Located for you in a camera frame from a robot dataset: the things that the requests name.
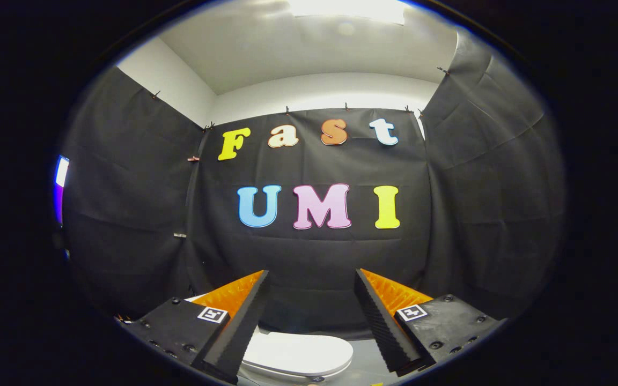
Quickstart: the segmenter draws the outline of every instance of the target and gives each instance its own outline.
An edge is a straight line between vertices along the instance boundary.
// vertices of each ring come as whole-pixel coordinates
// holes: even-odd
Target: orange foam pad
[[[373,272],[368,272],[366,269],[361,269],[361,271],[392,317],[395,317],[395,312],[397,312],[397,310],[433,300],[430,296],[397,283],[397,281],[384,278]]]
[[[257,283],[259,276],[261,276],[263,272],[264,271],[259,271],[248,274],[244,278],[237,279],[232,283],[228,283],[225,286],[211,291],[201,298],[193,300],[192,303],[196,303],[197,305],[204,307],[213,307],[226,310],[230,314],[230,319],[232,320],[235,317],[235,313],[238,312],[240,306],[242,306],[242,303],[245,301],[247,295],[251,291],[254,284]]]

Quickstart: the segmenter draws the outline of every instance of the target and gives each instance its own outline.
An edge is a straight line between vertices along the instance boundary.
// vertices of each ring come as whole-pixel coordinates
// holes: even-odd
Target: white object
[[[353,353],[346,340],[336,337],[256,330],[242,367],[270,378],[307,381],[307,377],[340,374],[351,364]]]

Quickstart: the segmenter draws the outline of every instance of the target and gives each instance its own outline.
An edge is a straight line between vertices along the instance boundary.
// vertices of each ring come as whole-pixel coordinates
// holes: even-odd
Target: pink letter
[[[350,186],[345,183],[331,185],[326,198],[321,201],[311,185],[300,185],[294,188],[297,195],[297,221],[292,226],[295,229],[309,229],[312,226],[307,212],[311,212],[317,227],[322,227],[330,211],[329,228],[348,228],[351,221],[348,218],[348,191]]]

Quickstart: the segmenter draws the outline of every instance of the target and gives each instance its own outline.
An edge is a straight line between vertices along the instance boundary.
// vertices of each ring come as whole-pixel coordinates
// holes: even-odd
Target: white ceiling
[[[341,16],[294,17],[285,0],[235,0],[162,33],[217,95],[289,76],[369,72],[440,83],[457,44],[453,25],[407,7],[404,26]]]

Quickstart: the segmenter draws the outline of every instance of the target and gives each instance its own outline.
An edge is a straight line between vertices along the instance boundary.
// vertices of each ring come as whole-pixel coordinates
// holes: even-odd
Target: yellow letter
[[[221,154],[218,155],[218,161],[235,158],[237,155],[235,154],[235,150],[239,150],[242,147],[243,137],[249,137],[250,133],[249,127],[224,132],[223,149],[221,149]]]
[[[376,186],[373,188],[373,193],[378,196],[376,228],[393,229],[400,226],[400,221],[395,217],[395,195],[398,191],[395,186]]]
[[[291,124],[279,125],[270,133],[273,135],[268,139],[268,146],[270,147],[294,146],[299,142],[297,129]]]

